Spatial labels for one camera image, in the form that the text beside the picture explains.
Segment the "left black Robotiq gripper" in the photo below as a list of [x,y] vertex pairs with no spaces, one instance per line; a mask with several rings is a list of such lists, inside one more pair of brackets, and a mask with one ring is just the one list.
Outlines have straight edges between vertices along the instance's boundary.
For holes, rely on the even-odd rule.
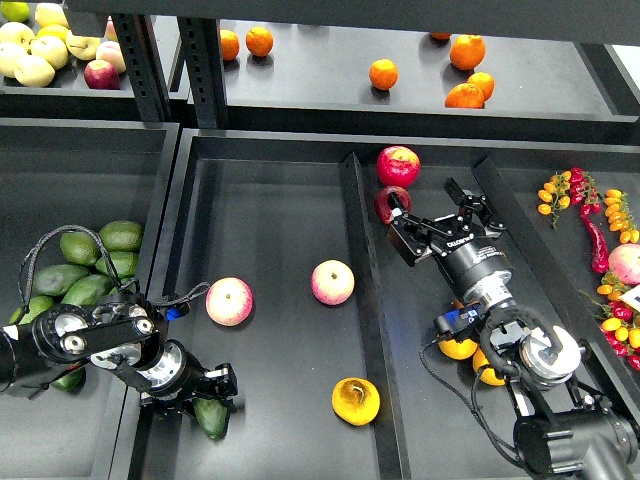
[[177,340],[168,340],[159,356],[144,368],[150,382],[140,394],[142,409],[161,415],[179,414],[195,417],[190,395],[203,399],[230,400],[238,394],[236,374],[230,363],[207,370]]

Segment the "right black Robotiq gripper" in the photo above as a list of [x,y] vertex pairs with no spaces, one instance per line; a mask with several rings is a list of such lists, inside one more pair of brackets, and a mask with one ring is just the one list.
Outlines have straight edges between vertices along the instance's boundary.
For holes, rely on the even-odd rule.
[[505,223],[484,195],[463,190],[447,178],[444,190],[458,207],[435,220],[410,213],[397,193],[387,203],[392,219],[387,237],[409,267],[433,255],[439,271],[462,303],[504,303],[513,299],[506,284],[513,268],[488,238],[499,238]]

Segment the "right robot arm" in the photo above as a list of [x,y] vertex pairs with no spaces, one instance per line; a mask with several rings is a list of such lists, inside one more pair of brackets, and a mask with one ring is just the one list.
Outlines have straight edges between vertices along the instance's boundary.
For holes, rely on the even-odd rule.
[[475,379],[491,372],[506,385],[515,411],[513,442],[505,443],[489,427],[476,386],[464,402],[501,456],[531,477],[632,478],[639,428],[603,392],[577,378],[588,347],[514,299],[507,287],[513,269],[491,243],[506,227],[489,199],[452,178],[444,190],[458,210],[438,219],[413,215],[396,187],[376,198],[403,260],[415,266],[433,259],[461,304],[435,319],[426,345],[475,343],[484,356]]

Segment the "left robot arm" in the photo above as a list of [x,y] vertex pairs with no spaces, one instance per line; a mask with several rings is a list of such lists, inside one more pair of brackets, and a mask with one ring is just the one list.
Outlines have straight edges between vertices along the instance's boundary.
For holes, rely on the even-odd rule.
[[91,363],[164,411],[193,414],[195,399],[215,399],[235,409],[236,375],[228,363],[201,366],[177,340],[167,336],[167,312],[185,312],[209,288],[201,282],[182,296],[151,301],[137,280],[122,283],[113,262],[106,263],[116,289],[90,306],[60,304],[30,323],[1,329],[1,391],[34,399],[64,375]]

